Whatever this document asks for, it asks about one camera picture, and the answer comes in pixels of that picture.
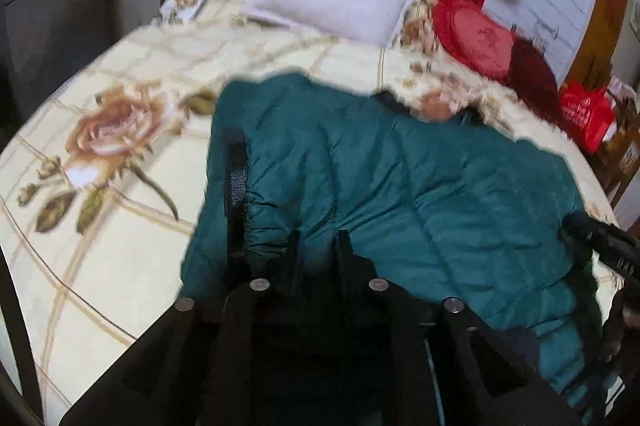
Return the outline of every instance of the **red cushion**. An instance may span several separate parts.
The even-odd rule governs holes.
[[[513,36],[466,0],[440,0],[433,11],[433,29],[453,58],[492,80],[509,71]]]
[[[462,8],[452,16],[460,50],[481,75],[498,79],[509,71],[513,35],[477,9]]]

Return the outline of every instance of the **black strap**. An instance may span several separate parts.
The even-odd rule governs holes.
[[[0,309],[4,316],[4,323],[9,334],[11,348],[14,351],[15,364],[20,377],[22,396],[31,411],[39,420],[42,418],[42,398],[36,375],[36,365],[33,361],[31,343],[24,317],[20,310],[20,301],[15,292],[14,281],[9,272],[4,253],[0,247]]]
[[[246,180],[249,172],[244,132],[238,128],[222,131],[226,143],[225,215],[226,215],[226,285],[232,291],[250,279],[244,261],[244,223],[246,217]]]
[[[409,115],[410,109],[400,103],[392,92],[384,89],[380,92],[375,93],[372,96],[378,103],[380,103],[384,108],[396,113],[396,114],[406,114]]]

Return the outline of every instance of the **bed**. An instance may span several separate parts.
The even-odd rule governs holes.
[[[236,75],[260,81],[298,70],[351,92],[386,88],[414,106],[453,74],[487,124],[564,157],[587,211],[616,222],[564,133],[439,46],[427,57],[419,42],[374,48],[260,26],[239,15],[247,1],[170,0],[165,20],[130,33],[67,81],[0,155],[0,246],[49,425],[174,301],[206,187],[215,99]],[[435,1],[420,0],[408,21]],[[596,262],[594,275],[606,317],[619,282]],[[4,326],[0,361],[18,384]]]

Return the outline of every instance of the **wooden chair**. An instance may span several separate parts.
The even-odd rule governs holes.
[[[590,158],[590,164],[615,207],[640,169],[640,115],[632,107],[616,107],[618,132]]]

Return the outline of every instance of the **green puffer jacket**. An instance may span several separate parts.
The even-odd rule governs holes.
[[[292,229],[302,231],[307,271],[322,271],[331,238],[347,229],[379,276],[415,296],[457,296],[494,329],[533,329],[540,373],[558,392],[584,368],[601,318],[591,252],[558,239],[562,217],[582,208],[564,161],[488,127],[424,123],[299,74],[232,82],[220,96],[183,295],[223,291],[226,127],[241,128],[249,150],[254,275]]]

